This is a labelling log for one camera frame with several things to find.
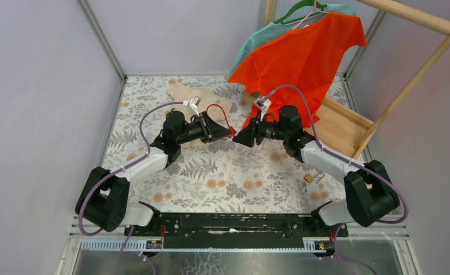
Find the orange t-shirt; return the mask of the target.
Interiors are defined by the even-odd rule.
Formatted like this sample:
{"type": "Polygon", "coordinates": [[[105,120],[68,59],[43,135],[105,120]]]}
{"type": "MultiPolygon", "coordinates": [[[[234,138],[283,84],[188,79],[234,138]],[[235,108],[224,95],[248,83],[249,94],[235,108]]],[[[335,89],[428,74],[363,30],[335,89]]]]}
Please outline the orange t-shirt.
{"type": "Polygon", "coordinates": [[[302,125],[310,127],[329,90],[344,53],[366,46],[360,17],[328,13],[305,27],[292,29],[249,53],[228,78],[248,93],[270,96],[269,113],[278,117],[284,105],[295,106],[302,125]]]}

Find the beige folded cloth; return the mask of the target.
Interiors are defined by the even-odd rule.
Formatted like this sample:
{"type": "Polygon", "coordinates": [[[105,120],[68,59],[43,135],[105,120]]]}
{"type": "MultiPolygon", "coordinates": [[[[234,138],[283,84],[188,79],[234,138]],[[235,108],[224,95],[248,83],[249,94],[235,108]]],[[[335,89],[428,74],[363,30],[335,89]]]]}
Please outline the beige folded cloth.
{"type": "MultiPolygon", "coordinates": [[[[167,94],[173,99],[173,101],[190,101],[194,96],[200,97],[202,100],[198,106],[199,112],[206,111],[207,107],[212,104],[218,104],[223,108],[226,115],[229,115],[230,109],[233,104],[233,100],[226,98],[226,97],[220,97],[215,95],[211,91],[207,91],[204,89],[199,88],[192,88],[184,85],[175,85],[172,86],[167,90],[167,94]]],[[[183,105],[175,105],[173,108],[176,111],[180,111],[184,114],[184,117],[186,119],[186,122],[191,122],[191,116],[192,114],[189,112],[188,107],[183,105]]],[[[208,115],[217,122],[225,120],[224,114],[222,110],[217,106],[212,106],[207,111],[208,115]]],[[[182,148],[190,148],[190,147],[201,147],[203,146],[203,142],[201,142],[199,139],[193,140],[192,142],[187,142],[181,145],[182,148]]]]}

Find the wooden clothes rack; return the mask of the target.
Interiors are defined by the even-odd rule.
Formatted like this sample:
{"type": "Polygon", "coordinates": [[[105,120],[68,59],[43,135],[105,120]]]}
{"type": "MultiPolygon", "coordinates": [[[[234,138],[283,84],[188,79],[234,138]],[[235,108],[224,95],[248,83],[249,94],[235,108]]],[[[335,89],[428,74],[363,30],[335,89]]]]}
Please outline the wooden clothes rack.
{"type": "Polygon", "coordinates": [[[377,15],[342,72],[353,105],[326,97],[306,131],[354,159],[450,159],[450,1],[365,5],[377,15]]]}

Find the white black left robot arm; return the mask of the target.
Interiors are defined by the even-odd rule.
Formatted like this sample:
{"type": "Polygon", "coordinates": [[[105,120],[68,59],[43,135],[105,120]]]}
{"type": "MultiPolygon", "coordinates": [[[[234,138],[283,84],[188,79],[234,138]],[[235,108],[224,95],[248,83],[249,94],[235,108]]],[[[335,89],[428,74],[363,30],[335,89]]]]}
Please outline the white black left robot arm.
{"type": "Polygon", "coordinates": [[[103,167],[94,168],[88,176],[75,212],[80,231],[87,236],[83,220],[97,226],[97,231],[112,232],[120,225],[137,226],[145,235],[159,230],[156,210],[146,203],[130,203],[131,185],[151,174],[164,170],[181,154],[181,145],[194,140],[203,143],[229,138],[235,131],[215,122],[206,112],[187,122],[182,112],[171,111],[166,115],[161,133],[150,144],[150,152],[127,162],[115,171],[103,167]]]}

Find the floral patterned table mat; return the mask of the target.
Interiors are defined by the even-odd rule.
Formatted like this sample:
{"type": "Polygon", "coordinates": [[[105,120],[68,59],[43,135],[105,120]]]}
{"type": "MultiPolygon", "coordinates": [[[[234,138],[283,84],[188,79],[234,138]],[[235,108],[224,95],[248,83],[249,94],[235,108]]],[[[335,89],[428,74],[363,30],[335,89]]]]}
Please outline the floral patterned table mat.
{"type": "MultiPolygon", "coordinates": [[[[103,166],[114,170],[147,151],[162,129],[167,90],[175,85],[201,88],[233,100],[229,121],[240,129],[250,113],[243,86],[222,76],[133,76],[124,87],[121,105],[103,166]]],[[[324,187],[305,192],[306,174],[324,173],[290,158],[281,142],[265,140],[248,148],[229,140],[182,148],[168,168],[133,183],[128,199],[164,212],[309,213],[345,197],[343,184],[325,174],[324,187]]]]}

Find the pink clothes hanger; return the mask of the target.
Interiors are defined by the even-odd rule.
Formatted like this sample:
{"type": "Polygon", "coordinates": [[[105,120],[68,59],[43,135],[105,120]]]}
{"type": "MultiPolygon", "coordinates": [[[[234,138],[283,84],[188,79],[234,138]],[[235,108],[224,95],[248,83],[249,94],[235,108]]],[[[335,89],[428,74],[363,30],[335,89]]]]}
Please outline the pink clothes hanger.
{"type": "Polygon", "coordinates": [[[306,28],[308,26],[308,24],[305,24],[305,22],[312,17],[315,14],[318,13],[323,13],[323,14],[327,14],[328,11],[325,11],[325,8],[327,7],[327,4],[322,4],[319,3],[318,1],[314,0],[314,1],[306,1],[308,6],[312,6],[311,11],[304,16],[293,28],[292,30],[296,30],[300,27],[302,28],[306,28]]]}

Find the green clothes hanger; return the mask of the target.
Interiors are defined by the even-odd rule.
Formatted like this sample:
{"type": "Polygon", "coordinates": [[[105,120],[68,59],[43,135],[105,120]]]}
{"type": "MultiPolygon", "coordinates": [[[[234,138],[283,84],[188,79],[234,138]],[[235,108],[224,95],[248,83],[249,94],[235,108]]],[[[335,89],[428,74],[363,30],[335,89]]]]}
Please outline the green clothes hanger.
{"type": "Polygon", "coordinates": [[[285,25],[288,23],[294,23],[294,22],[299,22],[302,19],[307,18],[307,16],[302,16],[296,19],[291,19],[288,20],[290,16],[292,16],[296,11],[298,11],[299,9],[302,9],[304,7],[310,7],[311,11],[309,16],[313,16],[313,15],[317,15],[323,11],[325,11],[327,4],[322,4],[319,1],[313,1],[313,0],[302,0],[297,2],[296,4],[294,4],[287,12],[284,16],[280,17],[279,19],[275,20],[273,23],[274,24],[279,24],[279,25],[285,25]]]}

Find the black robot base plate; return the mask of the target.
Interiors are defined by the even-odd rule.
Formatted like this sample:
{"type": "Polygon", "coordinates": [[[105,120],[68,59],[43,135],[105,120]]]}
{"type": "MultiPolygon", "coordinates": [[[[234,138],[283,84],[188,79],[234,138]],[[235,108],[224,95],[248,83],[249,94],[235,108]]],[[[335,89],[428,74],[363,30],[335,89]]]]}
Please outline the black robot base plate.
{"type": "Polygon", "coordinates": [[[309,214],[165,213],[154,210],[146,226],[125,229],[124,235],[157,237],[158,240],[210,239],[250,243],[268,239],[347,237],[347,227],[324,225],[309,214]]]}

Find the teal t-shirt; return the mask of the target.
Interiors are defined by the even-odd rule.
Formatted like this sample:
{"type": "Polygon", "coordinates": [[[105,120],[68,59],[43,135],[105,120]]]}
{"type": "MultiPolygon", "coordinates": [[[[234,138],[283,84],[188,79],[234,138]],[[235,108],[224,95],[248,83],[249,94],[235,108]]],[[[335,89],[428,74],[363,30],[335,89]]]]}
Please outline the teal t-shirt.
{"type": "MultiPolygon", "coordinates": [[[[326,7],[321,8],[321,10],[347,15],[357,15],[353,6],[347,3],[328,3],[326,4],[326,7]]],[[[296,26],[301,20],[302,17],[290,21],[285,21],[284,23],[278,23],[277,21],[270,22],[262,29],[253,33],[241,46],[235,62],[233,63],[228,75],[225,78],[228,80],[250,53],[261,47],[262,45],[283,36],[294,26],[296,26]]]]}

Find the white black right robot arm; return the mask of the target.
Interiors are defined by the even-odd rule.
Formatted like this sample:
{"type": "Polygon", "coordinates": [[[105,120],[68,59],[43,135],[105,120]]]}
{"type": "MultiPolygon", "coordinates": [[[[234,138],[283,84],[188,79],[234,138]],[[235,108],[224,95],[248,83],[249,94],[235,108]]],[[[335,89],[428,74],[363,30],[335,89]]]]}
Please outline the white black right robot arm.
{"type": "Polygon", "coordinates": [[[326,146],[319,146],[317,140],[303,130],[301,121],[298,109],[285,105],[280,108],[278,120],[266,121],[257,116],[233,141],[253,147],[264,139],[280,140],[290,157],[317,167],[343,183],[344,200],[325,203],[312,212],[314,217],[310,227],[313,233],[324,236],[339,223],[356,222],[368,227],[400,205],[400,198],[392,189],[381,162],[362,163],[326,146]]]}

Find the brass padlock with keys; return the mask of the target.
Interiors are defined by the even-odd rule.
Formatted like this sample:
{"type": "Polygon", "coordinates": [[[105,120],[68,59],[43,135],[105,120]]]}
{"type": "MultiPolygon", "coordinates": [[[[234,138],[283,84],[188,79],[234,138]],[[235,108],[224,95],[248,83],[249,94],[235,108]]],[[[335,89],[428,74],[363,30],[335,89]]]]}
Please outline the brass padlock with keys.
{"type": "Polygon", "coordinates": [[[303,177],[303,188],[305,192],[311,191],[313,189],[323,188],[323,178],[325,177],[324,173],[318,173],[316,175],[306,174],[303,177]]]}

